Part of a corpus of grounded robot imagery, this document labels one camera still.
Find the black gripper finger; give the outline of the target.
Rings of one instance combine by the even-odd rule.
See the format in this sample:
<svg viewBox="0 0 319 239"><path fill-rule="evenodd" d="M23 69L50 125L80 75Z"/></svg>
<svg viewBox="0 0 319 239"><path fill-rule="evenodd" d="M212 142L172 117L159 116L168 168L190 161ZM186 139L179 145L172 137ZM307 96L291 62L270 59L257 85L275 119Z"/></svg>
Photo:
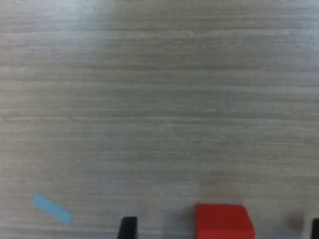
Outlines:
<svg viewBox="0 0 319 239"><path fill-rule="evenodd" d="M310 239L319 239L319 218L312 220Z"/></svg>
<svg viewBox="0 0 319 239"><path fill-rule="evenodd" d="M137 239L138 238L138 217L125 216L121 220L117 239Z"/></svg>

